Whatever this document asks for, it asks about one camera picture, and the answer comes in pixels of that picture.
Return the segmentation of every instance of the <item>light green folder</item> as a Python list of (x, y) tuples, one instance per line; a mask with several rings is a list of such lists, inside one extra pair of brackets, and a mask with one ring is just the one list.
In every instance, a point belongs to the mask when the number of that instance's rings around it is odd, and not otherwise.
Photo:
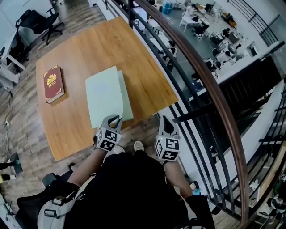
[(123, 74), (116, 66), (86, 79), (85, 87), (92, 128), (100, 127), (109, 115), (119, 115), (123, 121), (133, 118)]

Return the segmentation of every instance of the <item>wooden handrail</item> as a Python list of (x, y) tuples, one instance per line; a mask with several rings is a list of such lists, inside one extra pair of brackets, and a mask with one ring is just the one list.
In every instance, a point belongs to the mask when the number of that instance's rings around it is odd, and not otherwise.
[(240, 135), (228, 103), (215, 78), (185, 36), (177, 30), (161, 12), (159, 12), (155, 7), (152, 7), (146, 0), (134, 1), (158, 23), (168, 36), (176, 43), (194, 70), (199, 74), (200, 79), (219, 112), (231, 143), (232, 154), (236, 165), (241, 195), (241, 224), (244, 225), (248, 221), (248, 170)]

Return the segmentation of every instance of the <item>book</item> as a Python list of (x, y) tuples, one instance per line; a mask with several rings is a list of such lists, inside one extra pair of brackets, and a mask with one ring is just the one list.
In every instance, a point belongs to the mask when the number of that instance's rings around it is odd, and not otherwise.
[(52, 103), (64, 95), (61, 68), (56, 65), (44, 74), (46, 102)]

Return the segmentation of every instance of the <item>shoe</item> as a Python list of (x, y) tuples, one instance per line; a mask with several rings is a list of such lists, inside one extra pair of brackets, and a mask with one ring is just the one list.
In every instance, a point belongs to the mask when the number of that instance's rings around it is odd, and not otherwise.
[(113, 149), (113, 151), (114, 151), (114, 153), (116, 153), (116, 154), (120, 154), (120, 153), (122, 153), (122, 152), (125, 152), (124, 148), (122, 148), (122, 147), (119, 146), (119, 145), (115, 146), (114, 149)]
[(144, 151), (144, 146), (143, 146), (141, 141), (135, 141), (134, 142), (134, 151), (136, 152), (137, 150)]

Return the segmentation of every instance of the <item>person sitting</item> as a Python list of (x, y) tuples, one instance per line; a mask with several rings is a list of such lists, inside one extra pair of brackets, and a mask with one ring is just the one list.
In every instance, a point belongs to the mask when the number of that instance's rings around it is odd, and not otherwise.
[[(177, 58), (177, 53), (178, 53), (178, 50), (177, 48), (175, 48), (175, 43), (174, 41), (169, 41), (169, 51), (170, 53), (173, 54), (173, 57), (174, 58)], [(165, 64), (167, 65), (167, 68), (172, 71), (173, 68), (174, 68), (174, 65), (172, 62), (170, 62), (170, 58), (167, 56), (166, 53), (164, 53), (163, 55), (163, 60), (165, 61)]]
[(183, 16), (187, 16), (187, 17), (193, 16), (194, 15), (193, 12), (196, 9), (195, 7), (196, 7), (195, 4), (188, 6), (186, 11), (183, 12)]
[(231, 53), (230, 51), (221, 52), (215, 57), (219, 62), (225, 63), (231, 60)]
[(224, 37), (224, 38), (228, 38), (229, 37), (229, 32), (231, 31), (231, 29), (230, 28), (226, 28), (226, 29), (224, 29), (223, 30), (223, 33), (222, 33), (222, 36)]

